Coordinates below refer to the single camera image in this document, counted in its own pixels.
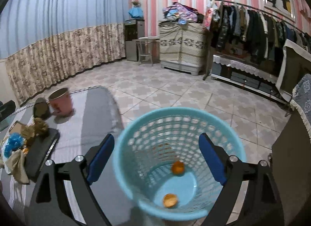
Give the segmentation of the orange peel piece lower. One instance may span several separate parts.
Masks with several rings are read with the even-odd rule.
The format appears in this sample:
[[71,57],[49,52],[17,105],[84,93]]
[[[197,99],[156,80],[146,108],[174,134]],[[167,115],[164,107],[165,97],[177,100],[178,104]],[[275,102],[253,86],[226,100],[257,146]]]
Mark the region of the orange peel piece lower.
[[179,200],[177,195],[168,193],[163,197],[162,203],[165,208],[174,208],[178,204]]

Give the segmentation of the blue patterned fringed cloth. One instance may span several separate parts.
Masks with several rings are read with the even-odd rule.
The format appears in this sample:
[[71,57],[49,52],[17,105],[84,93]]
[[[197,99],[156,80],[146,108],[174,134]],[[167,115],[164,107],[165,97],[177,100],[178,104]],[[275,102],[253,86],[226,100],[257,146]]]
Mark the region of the blue patterned fringed cloth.
[[292,91],[292,99],[290,105],[296,109],[301,116],[303,124],[307,130],[309,138],[311,138],[311,76],[305,74],[303,78],[296,84]]

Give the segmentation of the orange peel piece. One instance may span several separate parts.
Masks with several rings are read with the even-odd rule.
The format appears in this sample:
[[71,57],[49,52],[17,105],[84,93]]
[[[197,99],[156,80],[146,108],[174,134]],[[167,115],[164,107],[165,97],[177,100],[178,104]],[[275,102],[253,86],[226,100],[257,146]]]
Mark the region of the orange peel piece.
[[171,172],[174,175],[182,175],[182,174],[184,174],[184,171],[185,171],[184,163],[181,161],[176,161],[171,166]]
[[165,208],[174,208],[178,204],[179,200],[177,195],[168,193],[163,197],[162,203]]

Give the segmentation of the black ribbed foam pad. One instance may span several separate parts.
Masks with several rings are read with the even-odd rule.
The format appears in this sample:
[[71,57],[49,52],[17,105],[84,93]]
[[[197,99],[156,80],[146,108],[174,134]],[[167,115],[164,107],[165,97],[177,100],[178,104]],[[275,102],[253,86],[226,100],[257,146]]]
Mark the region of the black ribbed foam pad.
[[36,182],[38,179],[40,171],[53,152],[59,137],[60,134],[57,129],[49,128],[45,134],[38,136],[34,140],[24,162],[25,172],[31,181]]

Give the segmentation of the water dispenser cabinet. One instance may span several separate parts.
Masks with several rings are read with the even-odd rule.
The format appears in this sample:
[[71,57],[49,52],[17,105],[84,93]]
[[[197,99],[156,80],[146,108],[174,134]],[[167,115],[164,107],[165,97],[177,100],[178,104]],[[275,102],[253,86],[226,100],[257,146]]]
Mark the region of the water dispenser cabinet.
[[144,36],[144,19],[129,19],[124,22],[125,54],[128,61],[138,61],[136,40]]

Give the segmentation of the blue bag on dispenser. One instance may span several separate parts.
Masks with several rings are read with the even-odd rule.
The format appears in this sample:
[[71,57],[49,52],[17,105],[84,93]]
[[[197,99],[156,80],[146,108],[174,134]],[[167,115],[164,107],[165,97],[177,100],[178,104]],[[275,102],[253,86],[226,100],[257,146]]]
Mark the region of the blue bag on dispenser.
[[139,1],[132,1],[132,7],[128,10],[129,16],[132,19],[144,19],[143,10]]

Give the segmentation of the blue plastic wrapper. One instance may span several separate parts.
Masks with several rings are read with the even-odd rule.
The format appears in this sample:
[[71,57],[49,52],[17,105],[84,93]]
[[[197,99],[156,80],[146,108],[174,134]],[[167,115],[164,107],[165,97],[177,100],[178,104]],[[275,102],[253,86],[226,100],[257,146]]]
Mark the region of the blue plastic wrapper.
[[10,134],[5,145],[4,156],[9,158],[12,152],[17,151],[23,145],[24,138],[19,133]]

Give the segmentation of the clothes rack with dark garments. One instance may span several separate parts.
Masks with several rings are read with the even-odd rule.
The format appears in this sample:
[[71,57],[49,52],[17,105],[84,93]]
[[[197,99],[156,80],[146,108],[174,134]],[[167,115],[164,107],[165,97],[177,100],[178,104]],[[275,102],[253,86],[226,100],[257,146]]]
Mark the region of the clothes rack with dark garments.
[[210,0],[204,28],[208,32],[205,77],[216,63],[276,83],[286,40],[310,51],[309,34],[272,13],[233,1]]

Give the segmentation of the blue and floral curtain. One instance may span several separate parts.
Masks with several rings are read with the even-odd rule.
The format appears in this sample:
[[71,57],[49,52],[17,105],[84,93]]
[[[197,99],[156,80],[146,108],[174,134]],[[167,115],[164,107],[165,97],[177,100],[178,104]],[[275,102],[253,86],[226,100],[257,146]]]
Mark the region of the blue and floral curtain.
[[8,0],[1,59],[17,102],[124,58],[128,8],[128,0]]

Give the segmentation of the dark round lid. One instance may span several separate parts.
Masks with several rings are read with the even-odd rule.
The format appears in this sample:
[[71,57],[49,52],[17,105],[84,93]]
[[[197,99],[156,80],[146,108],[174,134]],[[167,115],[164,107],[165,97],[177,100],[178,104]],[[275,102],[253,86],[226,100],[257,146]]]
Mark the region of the dark round lid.
[[39,97],[33,106],[33,116],[34,118],[41,118],[42,120],[47,120],[50,116],[50,107],[45,98]]

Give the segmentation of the beige cloth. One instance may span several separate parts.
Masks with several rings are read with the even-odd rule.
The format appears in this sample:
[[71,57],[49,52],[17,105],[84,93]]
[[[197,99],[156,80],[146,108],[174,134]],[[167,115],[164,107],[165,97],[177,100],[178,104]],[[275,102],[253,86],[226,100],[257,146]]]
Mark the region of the beige cloth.
[[29,178],[26,174],[25,167],[25,154],[22,150],[16,150],[5,162],[5,165],[10,170],[11,175],[15,181],[21,184],[29,184]]

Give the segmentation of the light blue plastic laundry basket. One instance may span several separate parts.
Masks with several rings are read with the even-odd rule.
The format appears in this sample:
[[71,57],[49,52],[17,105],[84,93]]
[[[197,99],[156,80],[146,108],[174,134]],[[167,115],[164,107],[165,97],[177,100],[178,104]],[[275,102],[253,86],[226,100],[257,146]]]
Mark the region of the light blue plastic laundry basket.
[[116,142],[113,169],[121,190],[160,219],[207,216],[222,186],[199,149],[202,133],[228,155],[246,160],[238,135],[220,118],[192,108],[156,109],[130,123]]

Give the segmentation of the dark cabinet at right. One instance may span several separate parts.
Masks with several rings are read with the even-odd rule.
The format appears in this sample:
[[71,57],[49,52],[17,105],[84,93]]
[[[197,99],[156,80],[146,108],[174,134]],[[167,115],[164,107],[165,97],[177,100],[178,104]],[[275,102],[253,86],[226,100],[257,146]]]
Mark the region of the dark cabinet at right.
[[272,145],[272,157],[285,225],[310,225],[310,138],[298,111]]

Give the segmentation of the low bench with lace cover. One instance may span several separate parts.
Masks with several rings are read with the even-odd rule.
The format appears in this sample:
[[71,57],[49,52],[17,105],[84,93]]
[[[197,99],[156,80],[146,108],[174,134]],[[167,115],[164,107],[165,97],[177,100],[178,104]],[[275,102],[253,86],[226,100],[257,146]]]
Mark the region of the low bench with lace cover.
[[280,89],[279,77],[233,56],[213,55],[211,77],[282,104],[291,100],[290,93]]

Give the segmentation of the cloth-covered cabinet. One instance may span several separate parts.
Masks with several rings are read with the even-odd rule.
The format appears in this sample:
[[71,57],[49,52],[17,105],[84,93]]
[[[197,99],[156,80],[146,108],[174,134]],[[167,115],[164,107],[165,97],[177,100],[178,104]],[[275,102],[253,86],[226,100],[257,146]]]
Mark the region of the cloth-covered cabinet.
[[204,70],[208,43],[202,24],[160,23],[159,41],[162,68],[194,76]]

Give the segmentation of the orange peel piece upper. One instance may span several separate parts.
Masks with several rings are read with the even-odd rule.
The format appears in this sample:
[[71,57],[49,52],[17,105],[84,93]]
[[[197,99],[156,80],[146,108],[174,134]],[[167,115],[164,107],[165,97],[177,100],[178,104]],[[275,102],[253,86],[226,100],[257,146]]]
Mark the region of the orange peel piece upper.
[[171,172],[174,175],[182,175],[182,174],[184,174],[184,171],[185,171],[184,163],[181,161],[176,161],[171,166]]

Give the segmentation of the pink metal-rimmed mug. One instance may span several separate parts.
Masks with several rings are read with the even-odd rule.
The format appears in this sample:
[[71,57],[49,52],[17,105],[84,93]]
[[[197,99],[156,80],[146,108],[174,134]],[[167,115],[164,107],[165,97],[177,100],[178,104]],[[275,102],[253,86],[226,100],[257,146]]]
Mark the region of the pink metal-rimmed mug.
[[53,109],[53,115],[57,117],[68,117],[73,112],[73,103],[68,88],[60,88],[54,91],[48,101]]

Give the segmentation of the pile of colourful clothes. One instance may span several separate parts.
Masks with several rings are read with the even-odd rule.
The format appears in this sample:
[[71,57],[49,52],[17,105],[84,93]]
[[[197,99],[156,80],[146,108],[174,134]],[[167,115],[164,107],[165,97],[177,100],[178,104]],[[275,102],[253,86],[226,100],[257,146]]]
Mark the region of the pile of colourful clothes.
[[163,22],[177,22],[180,25],[187,23],[202,24],[204,16],[195,8],[174,2],[172,5],[162,9]]

